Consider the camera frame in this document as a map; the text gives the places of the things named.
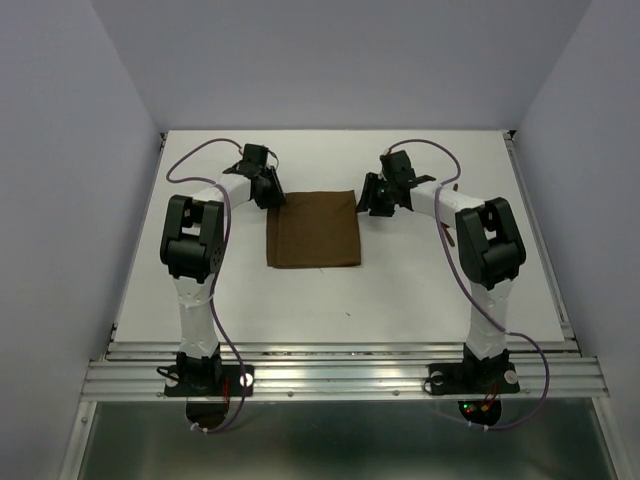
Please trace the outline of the brown cloth napkin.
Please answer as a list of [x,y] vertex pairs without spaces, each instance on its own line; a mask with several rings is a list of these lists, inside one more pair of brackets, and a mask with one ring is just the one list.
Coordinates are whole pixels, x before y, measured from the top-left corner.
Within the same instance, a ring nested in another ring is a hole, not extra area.
[[276,269],[359,266],[355,193],[288,193],[284,205],[267,211],[266,262]]

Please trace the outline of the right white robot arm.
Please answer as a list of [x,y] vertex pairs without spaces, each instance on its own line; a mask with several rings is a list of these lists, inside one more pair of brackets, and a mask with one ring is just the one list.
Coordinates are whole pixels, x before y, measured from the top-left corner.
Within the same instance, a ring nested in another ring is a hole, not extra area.
[[482,390],[496,378],[492,361],[507,359],[506,316],[512,284],[526,249],[509,202],[476,198],[418,176],[406,151],[380,157],[381,171],[365,176],[356,211],[391,217],[398,207],[436,221],[445,257],[471,303],[464,342],[471,357],[460,366],[463,384]]

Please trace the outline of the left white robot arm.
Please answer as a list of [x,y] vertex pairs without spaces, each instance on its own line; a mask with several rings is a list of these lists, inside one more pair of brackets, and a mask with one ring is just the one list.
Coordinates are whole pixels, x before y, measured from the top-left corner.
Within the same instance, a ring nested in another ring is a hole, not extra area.
[[[177,175],[187,160],[218,143],[230,144],[239,153],[239,160],[218,178]],[[220,340],[228,336],[219,326],[213,300],[230,241],[232,212],[249,202],[260,209],[284,205],[278,167],[277,155],[266,146],[214,138],[186,153],[166,173],[171,185],[205,186],[170,197],[160,243],[161,263],[176,288],[181,325],[175,365],[160,372],[173,382],[188,380],[199,393],[213,393],[222,384]]]

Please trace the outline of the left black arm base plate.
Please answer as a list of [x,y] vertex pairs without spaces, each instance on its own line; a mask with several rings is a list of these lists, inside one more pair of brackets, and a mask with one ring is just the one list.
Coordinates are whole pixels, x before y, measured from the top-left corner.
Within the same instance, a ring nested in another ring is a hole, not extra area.
[[218,381],[211,379],[182,379],[176,365],[158,367],[156,372],[165,380],[164,395],[167,397],[250,397],[253,395],[253,365],[244,365],[245,375],[239,365],[222,365]]

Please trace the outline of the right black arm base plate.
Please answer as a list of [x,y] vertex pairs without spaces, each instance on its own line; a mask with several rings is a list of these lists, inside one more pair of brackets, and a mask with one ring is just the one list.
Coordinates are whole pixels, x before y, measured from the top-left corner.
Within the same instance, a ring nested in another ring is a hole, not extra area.
[[488,368],[463,363],[432,363],[423,390],[433,396],[516,394],[520,384],[513,363]]

